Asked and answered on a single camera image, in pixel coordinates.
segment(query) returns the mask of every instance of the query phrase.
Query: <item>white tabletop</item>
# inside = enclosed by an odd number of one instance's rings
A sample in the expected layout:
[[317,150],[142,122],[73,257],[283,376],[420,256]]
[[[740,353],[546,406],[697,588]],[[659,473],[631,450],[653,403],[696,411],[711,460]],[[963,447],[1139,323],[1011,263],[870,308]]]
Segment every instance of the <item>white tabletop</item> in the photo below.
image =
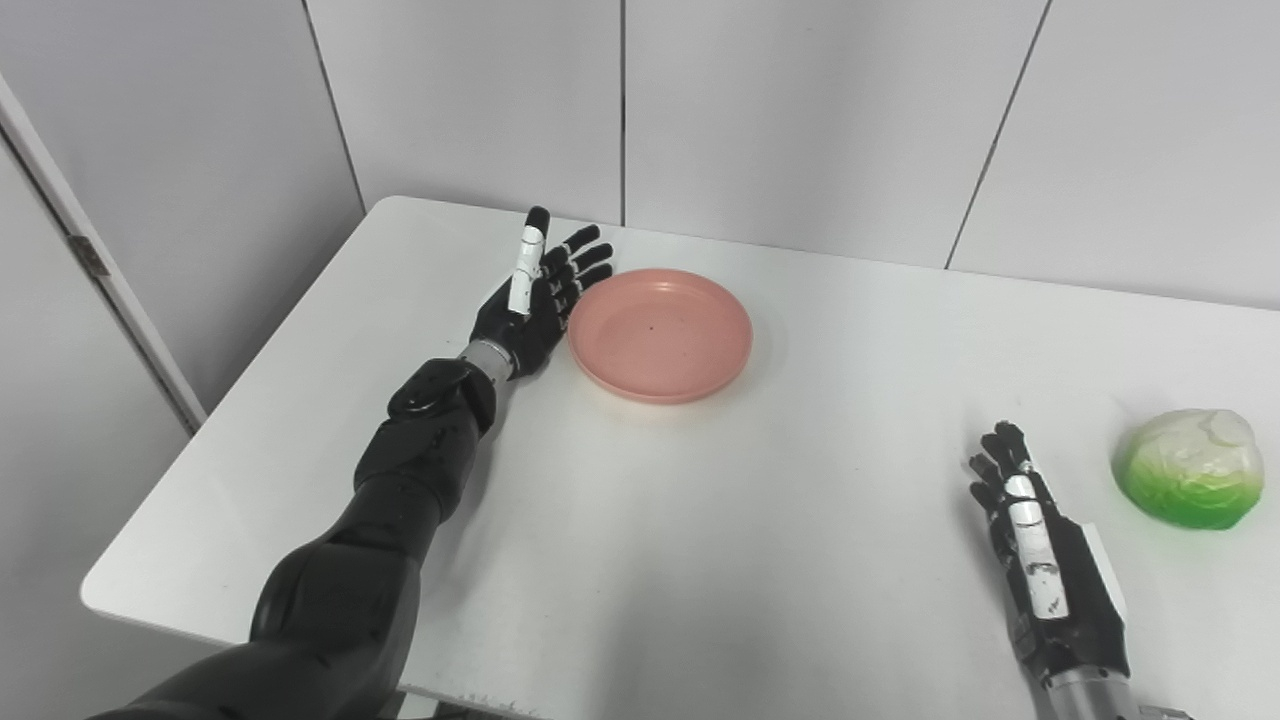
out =
[[[270,569],[351,497],[390,393],[465,345],[520,223],[379,202],[90,573],[86,605],[244,641]],[[614,397],[564,347],[516,388],[429,553],[406,688],[554,720],[1028,720],[964,468],[1009,418],[1106,539],[1139,700],[1274,716],[1275,498],[1230,532],[1176,529],[1121,496],[1108,456],[1187,406],[1234,409],[1277,447],[1280,314],[603,231],[620,270],[736,293],[751,360],[684,406]]]

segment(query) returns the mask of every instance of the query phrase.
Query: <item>cabbage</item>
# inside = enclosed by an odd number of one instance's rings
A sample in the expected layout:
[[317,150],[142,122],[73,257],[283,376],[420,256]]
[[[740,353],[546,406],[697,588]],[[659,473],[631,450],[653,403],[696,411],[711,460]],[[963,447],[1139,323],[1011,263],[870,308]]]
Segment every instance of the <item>cabbage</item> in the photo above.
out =
[[1262,497],[1262,456],[1238,414],[1176,410],[1133,433],[1117,457],[1116,480],[1157,518],[1222,530]]

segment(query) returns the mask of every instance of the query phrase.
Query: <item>door hinge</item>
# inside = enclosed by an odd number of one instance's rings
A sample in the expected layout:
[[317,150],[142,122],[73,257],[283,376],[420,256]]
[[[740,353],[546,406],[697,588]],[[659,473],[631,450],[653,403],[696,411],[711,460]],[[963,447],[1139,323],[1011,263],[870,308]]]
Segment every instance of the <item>door hinge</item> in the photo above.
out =
[[72,246],[72,252],[79,259],[81,265],[88,270],[88,274],[95,278],[109,278],[111,272],[106,269],[102,264],[102,258],[99,256],[97,250],[93,250],[93,243],[82,234],[69,234],[67,236],[67,242]]

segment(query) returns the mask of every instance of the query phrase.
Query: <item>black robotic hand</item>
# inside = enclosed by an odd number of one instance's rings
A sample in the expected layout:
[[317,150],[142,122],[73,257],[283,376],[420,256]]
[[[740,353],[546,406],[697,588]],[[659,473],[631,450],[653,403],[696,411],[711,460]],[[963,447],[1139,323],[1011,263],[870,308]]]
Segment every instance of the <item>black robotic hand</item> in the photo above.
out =
[[1019,660],[1041,684],[1092,666],[1128,678],[1124,620],[1111,600],[1080,525],[1062,516],[1012,423],[982,438],[987,455],[969,466],[969,486],[987,512],[991,544],[1005,566],[1018,618]]
[[[530,227],[540,225],[538,229],[544,237],[548,222],[548,213],[541,208],[530,210],[526,220]],[[600,228],[586,225],[541,256],[530,287],[527,315],[508,309],[509,278],[480,307],[471,341],[489,341],[509,354],[515,366],[511,379],[530,375],[547,363],[552,348],[564,336],[568,314],[579,297],[613,274],[609,264],[613,247],[593,245],[599,238]]]

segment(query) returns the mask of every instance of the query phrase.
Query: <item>robotic arm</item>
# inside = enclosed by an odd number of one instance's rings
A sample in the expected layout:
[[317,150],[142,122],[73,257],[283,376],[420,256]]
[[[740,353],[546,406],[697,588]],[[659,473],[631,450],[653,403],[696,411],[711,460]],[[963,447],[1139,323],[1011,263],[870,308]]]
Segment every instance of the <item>robotic arm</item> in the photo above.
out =
[[1134,702],[1123,602],[1119,591],[1112,597],[1094,556],[1103,552],[1101,541],[1059,510],[1023,432],[1000,423],[982,437],[982,448],[986,455],[969,459],[980,478],[969,492],[987,514],[991,546],[1012,594],[1014,652],[1059,720],[1190,720]]
[[[547,234],[535,208],[526,222]],[[247,643],[205,659],[127,707],[92,720],[370,720],[396,691],[413,638],[419,573],[457,510],[495,387],[541,368],[579,296],[612,274],[599,228],[582,228],[508,279],[480,309],[458,359],[424,364],[387,407],[338,521],[275,566]],[[522,251],[522,264],[527,264]]]

